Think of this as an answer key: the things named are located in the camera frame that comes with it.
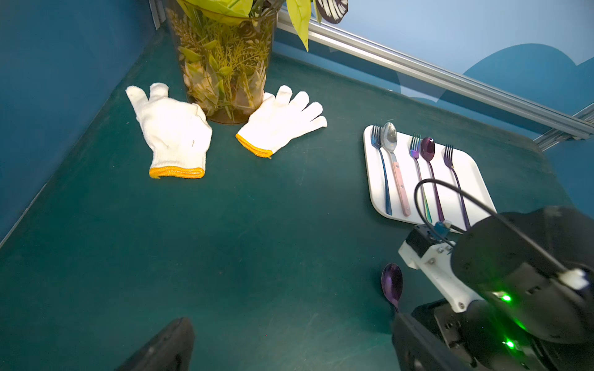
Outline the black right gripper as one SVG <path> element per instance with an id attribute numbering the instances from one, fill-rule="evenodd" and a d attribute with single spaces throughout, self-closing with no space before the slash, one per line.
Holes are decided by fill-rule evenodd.
<path id="1" fill-rule="evenodd" d="M 460 313 L 445 300 L 434 301 L 417 307 L 412 317 L 470 369 L 510 369 L 506 322 L 485 301 L 474 301 Z"/>

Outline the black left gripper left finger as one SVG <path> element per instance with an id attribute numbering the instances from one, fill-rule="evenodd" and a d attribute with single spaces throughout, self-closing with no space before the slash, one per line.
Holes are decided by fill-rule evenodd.
<path id="1" fill-rule="evenodd" d="M 125 360 L 117 371 L 188 370 L 194 341 L 190 319 L 176 318 Z"/>

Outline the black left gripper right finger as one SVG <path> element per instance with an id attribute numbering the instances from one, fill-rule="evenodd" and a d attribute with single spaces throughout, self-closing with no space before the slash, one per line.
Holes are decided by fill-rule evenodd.
<path id="1" fill-rule="evenodd" d="M 400 370 L 470 370 L 411 315 L 394 315 L 392 344 Z"/>

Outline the purple metal spoon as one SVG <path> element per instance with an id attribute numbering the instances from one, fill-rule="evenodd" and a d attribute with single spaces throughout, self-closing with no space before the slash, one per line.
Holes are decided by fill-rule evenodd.
<path id="1" fill-rule="evenodd" d="M 395 263 L 388 264 L 381 274 L 381 289 L 386 300 L 399 312 L 399 301 L 403 293 L 403 274 Z"/>

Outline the rainbow iridescent fork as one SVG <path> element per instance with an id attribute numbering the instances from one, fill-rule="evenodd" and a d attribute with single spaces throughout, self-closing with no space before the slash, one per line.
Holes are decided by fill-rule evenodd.
<path id="1" fill-rule="evenodd" d="M 411 141 L 409 143 L 409 155 L 413 158 L 414 162 L 415 162 L 415 168 L 416 168 L 416 172 L 417 172 L 417 177 L 418 177 L 418 181 L 422 181 L 422 173 L 420 170 L 420 166 L 419 166 L 419 157 L 420 157 L 420 144 L 421 144 L 421 139 L 419 136 L 417 136 L 417 134 L 413 134 L 411 136 Z M 425 189 L 423 187 L 421 187 L 421 194 L 422 194 L 422 202 L 423 202 L 423 206 L 424 206 L 424 215 L 425 218 L 427 219 L 428 222 L 432 222 L 432 216 L 430 213 L 430 208 L 428 206 L 428 202 L 426 199 L 426 194 L 425 194 Z"/>

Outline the silver spoon pink handle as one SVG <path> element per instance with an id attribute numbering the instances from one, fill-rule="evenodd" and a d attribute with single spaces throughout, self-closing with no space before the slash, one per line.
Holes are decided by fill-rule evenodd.
<path id="1" fill-rule="evenodd" d="M 405 184 L 402 179 L 402 172 L 398 163 L 395 150 L 398 145 L 398 133 L 393 123 L 387 122 L 381 129 L 381 146 L 388 153 L 391 162 L 391 168 L 394 176 L 394 182 L 397 187 L 398 197 L 404 216 L 411 216 L 410 204 L 406 193 Z"/>

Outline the blue metal fork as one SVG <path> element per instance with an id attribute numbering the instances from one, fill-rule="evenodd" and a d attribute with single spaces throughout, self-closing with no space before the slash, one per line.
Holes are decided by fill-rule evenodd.
<path id="1" fill-rule="evenodd" d="M 385 212 L 388 216 L 392 215 L 392 206 L 391 206 L 391 195 L 388 185 L 388 176 L 387 170 L 385 165 L 384 156 L 381 150 L 381 128 L 378 125 L 373 125 L 371 129 L 371 145 L 377 150 L 381 164 L 382 164 L 382 171 L 383 171 L 383 179 L 384 179 L 384 192 L 385 192 Z"/>

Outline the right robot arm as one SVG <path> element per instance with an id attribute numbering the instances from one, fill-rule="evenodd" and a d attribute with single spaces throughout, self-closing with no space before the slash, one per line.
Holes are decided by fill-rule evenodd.
<path id="1" fill-rule="evenodd" d="M 418 225 L 399 254 L 442 294 L 410 318 L 406 369 L 593 368 L 593 221 L 580 211 L 490 216 L 454 244 Z"/>

